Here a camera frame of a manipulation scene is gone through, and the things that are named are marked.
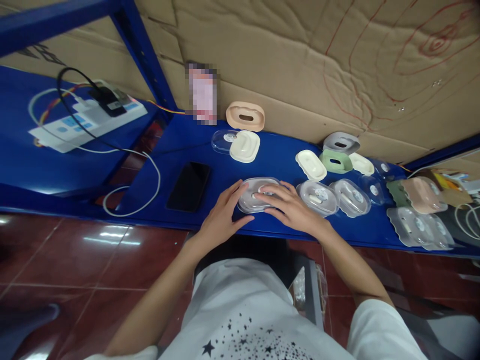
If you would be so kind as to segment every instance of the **cardboard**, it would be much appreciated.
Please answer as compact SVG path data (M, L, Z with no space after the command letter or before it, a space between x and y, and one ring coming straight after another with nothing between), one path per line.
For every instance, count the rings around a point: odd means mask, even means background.
M0 0L0 5L5 12L56 1ZM136 4L180 108L189 103L183 64L196 61L217 67L222 111L232 101L259 104L265 130L310 142L345 131L359 136L364 156L405 164L480 132L475 2ZM43 45L92 78L152 98L109 18ZM49 76L62 67L19 53L0 64ZM82 81L74 74L66 79ZM472 177L480 177L480 158L470 156L449 165L466 166Z

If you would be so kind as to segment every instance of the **white t-shirt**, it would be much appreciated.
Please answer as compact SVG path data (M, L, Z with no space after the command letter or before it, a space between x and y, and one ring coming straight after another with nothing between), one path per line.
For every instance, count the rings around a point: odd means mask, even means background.
M154 360L156 347L122 359ZM104 359L94 355L89 360ZM425 360L400 314L369 299L356 309L347 350L299 315L283 283L262 262L216 262L196 278L181 331L160 357L199 360Z

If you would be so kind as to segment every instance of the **hand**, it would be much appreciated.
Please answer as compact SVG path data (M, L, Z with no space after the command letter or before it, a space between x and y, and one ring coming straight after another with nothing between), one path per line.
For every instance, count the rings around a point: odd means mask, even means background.
M303 231L313 237L319 239L324 230L331 231L328 220L325 220L318 213L310 209L297 194L295 187L288 182L280 181L283 186L277 184L264 185L261 191L265 193L274 193L280 199L268 196L263 193L255 194L260 199L282 212L274 208L266 208L265 212L281 221L282 224L289 228Z
M201 225L200 231L195 237L201 239L199 244L207 254L210 250L226 242L241 227L255 219L252 215L244 216L240 220L232 221L235 206L248 184L240 186L242 180L238 180L227 190L222 192L218 200Z

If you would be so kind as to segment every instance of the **person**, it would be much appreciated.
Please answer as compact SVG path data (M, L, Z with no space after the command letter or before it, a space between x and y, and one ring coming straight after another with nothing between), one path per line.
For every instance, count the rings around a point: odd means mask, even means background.
M158 343L197 264L241 227L232 221L248 185L239 180L222 192L196 235L161 274L120 326L103 354L89 359L157 359ZM210 264L195 278L191 303L180 333L160 359L426 359L372 269L330 225L309 209L284 181L269 184L259 199L265 209L292 229L315 237L357 306L347 349L299 315L287 288L270 266L251 258Z

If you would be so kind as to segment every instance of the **power strip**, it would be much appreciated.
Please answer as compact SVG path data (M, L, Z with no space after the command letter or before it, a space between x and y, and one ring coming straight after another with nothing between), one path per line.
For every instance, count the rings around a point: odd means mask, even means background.
M148 113L145 106L140 102L131 97L130 100L131 103L124 105L126 113L117 117L110 117L100 107L98 102L91 99L86 100L88 106L79 103L74 104L73 108L77 111L74 115L85 129L96 137L100 137ZM43 146L50 147L60 153L67 153L75 149L75 146L72 144L81 146L93 140L89 134L78 126L71 116L49 122L43 127L68 142L56 138L41 127L36 127L30 130L29 133L37 138L38 142Z

